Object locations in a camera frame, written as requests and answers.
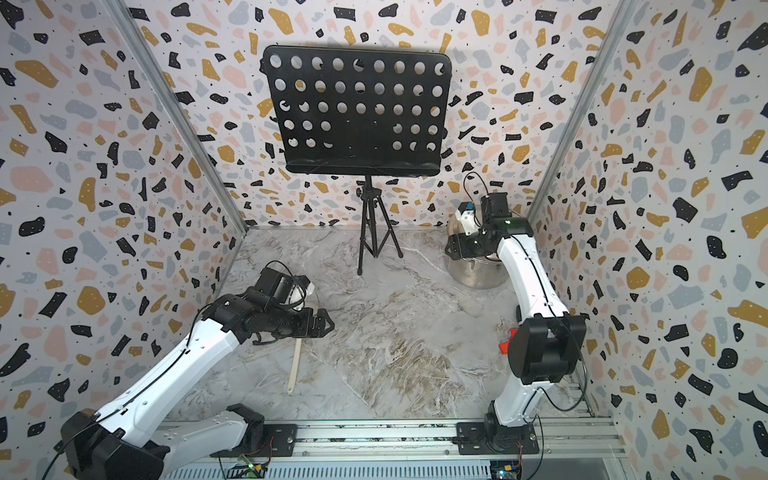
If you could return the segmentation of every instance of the wire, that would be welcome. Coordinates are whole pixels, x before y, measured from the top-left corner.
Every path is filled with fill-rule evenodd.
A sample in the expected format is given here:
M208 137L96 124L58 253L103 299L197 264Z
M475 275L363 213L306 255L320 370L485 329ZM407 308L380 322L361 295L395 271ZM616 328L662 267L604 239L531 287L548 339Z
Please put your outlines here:
M541 463L544 461L544 427L541 426L541 417L536 415L536 418L538 419L538 427L541 430L541 446L539 447L539 451L541 452L541 456L538 458L538 465L536 465L536 469L531 473L531 476L528 477L526 480L531 480L531 478L534 477L538 473L538 470L541 468Z

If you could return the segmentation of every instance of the marble floor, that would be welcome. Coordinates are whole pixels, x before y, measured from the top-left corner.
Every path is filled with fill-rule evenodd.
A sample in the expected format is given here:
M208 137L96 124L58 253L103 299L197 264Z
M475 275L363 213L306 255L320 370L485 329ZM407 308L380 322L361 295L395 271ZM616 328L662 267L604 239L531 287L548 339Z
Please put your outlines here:
M199 420L238 402L268 419L482 416L509 374L498 344L516 326L511 283L472 290L454 281L444 230L397 230L397 237L402 259L390 242L378 259L366 253L357 276L358 230L251 230L220 293L243 292L266 262L281 260L315 283L314 300L336 330L303 341L292 395L286 385L295 340L249 341L216 364L168 419ZM578 397L572 385L564 379L554 389L560 405ZM542 408L542 416L558 413Z

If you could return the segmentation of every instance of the patterned wall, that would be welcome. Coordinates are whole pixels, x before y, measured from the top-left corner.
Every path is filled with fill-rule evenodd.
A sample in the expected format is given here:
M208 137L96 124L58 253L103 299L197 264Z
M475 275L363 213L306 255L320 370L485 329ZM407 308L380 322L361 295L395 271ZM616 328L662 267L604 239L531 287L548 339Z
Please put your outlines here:
M640 478L768 478L766 7L641 2L535 222Z
M0 477L184 335L237 232L93 2L2 2ZM49 478L71 478L59 459Z
M393 220L442 225L465 199L461 182L472 169L491 189L510 192L518 211L527 208L614 8L608 0L128 4L247 223L314 225L359 223L362 178L286 171L260 72L266 46L401 48L451 58L443 172L375 182Z

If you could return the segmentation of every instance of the perforated metal panel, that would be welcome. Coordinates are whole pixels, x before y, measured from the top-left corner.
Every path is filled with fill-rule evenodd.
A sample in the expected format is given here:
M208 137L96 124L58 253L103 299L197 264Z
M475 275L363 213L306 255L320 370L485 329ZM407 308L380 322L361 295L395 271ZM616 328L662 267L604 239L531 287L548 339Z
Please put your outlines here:
M440 171L447 56L271 45L263 70L289 171L396 177Z

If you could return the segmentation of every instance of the metal corner post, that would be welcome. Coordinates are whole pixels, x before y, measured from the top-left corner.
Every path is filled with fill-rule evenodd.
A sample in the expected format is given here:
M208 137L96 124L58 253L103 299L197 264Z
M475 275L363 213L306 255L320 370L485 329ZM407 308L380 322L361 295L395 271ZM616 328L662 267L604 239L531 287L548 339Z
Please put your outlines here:
M601 85L601 81L605 76L608 65L611 64L611 59L614 57L619 41L624 36L624 31L627 29L627 23L629 23L632 12L638 2L639 0L620 0L616 7L611 23L608 25L605 40L600 46L598 56L594 60L594 66L589 72L584 88L581 90L581 93L576 100L576 105L571 111L571 116L565 125L563 136L560 139L558 146L554 149L552 161L549 162L547 171L544 173L544 178L541 179L531 208L528 209L526 217L528 217L531 222L533 222L533 218L536 217L539 210L544 205L545 199L547 198L547 192L565 162L565 155L568 154L568 150L571 148L571 144L573 144L573 141L576 138L576 133L581 126L581 122L584 121L584 116L587 114L592 99L598 91L598 87Z
M165 82L163 72L157 64L154 55L152 55L152 52L149 50L149 47L144 42L136 23L128 12L127 6L123 0L101 0L101 4L104 6L107 14L125 39L131 50L131 54L146 73L147 80L150 82L155 94L157 94L157 98L165 108L168 116L170 116L170 119L174 122L176 128L178 128L181 137L187 142L187 145L189 145L190 150L192 150L192 155L198 159L197 164L200 165L200 169L202 169L208 184L219 197L221 207L227 212L227 215L229 215L230 221L235 225L238 233L245 236L247 228L245 222L240 217L240 212L237 209L237 206L219 178L216 168L208 161L208 153L203 148L203 145L197 138L197 134L195 134L192 126L179 107L179 104L176 101L176 95Z

